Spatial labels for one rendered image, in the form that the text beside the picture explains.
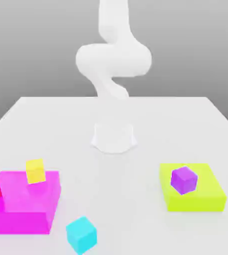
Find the large magenta box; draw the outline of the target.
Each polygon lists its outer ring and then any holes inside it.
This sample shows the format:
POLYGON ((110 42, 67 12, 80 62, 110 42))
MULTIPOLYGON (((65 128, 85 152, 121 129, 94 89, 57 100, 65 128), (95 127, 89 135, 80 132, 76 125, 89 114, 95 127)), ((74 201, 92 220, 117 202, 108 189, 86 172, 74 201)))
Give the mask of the large magenta box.
POLYGON ((61 193, 58 171, 28 184, 24 171, 1 171, 0 235, 48 235, 61 193))

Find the small yellow cube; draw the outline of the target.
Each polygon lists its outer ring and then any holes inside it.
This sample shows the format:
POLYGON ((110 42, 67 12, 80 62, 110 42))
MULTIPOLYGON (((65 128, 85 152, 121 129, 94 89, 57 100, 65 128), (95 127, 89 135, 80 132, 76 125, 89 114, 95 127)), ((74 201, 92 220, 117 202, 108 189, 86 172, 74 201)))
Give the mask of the small yellow cube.
POLYGON ((26 176, 28 184, 45 182, 43 159, 28 160, 26 162, 26 176))

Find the small cyan cube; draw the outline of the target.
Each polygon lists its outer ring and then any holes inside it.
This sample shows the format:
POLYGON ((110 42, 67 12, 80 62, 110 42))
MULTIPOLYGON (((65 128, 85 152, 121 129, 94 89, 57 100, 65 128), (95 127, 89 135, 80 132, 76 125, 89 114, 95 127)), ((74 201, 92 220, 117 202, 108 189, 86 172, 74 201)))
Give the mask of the small cyan cube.
POLYGON ((68 224, 66 234, 68 243, 78 255, 83 255, 97 244, 97 230, 85 216, 68 224))

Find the large lime box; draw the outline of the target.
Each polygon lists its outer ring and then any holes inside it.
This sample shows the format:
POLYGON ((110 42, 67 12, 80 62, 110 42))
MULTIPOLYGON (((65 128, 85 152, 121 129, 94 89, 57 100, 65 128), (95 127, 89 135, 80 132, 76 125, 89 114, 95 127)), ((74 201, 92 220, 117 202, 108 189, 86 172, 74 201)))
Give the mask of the large lime box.
POLYGON ((172 212, 221 212, 225 208, 227 197, 206 163, 161 163, 160 183, 168 211, 172 212), (190 168, 197 176, 194 191, 180 195, 171 186, 171 174, 182 166, 190 168))

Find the small purple cube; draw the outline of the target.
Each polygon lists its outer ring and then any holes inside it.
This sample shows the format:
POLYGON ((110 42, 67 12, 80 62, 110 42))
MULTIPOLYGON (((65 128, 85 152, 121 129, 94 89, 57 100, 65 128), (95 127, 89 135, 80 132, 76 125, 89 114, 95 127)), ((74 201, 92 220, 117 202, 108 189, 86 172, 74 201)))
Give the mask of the small purple cube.
POLYGON ((171 174, 171 186, 180 194, 192 192, 197 187, 198 176, 187 166, 174 169, 171 174))

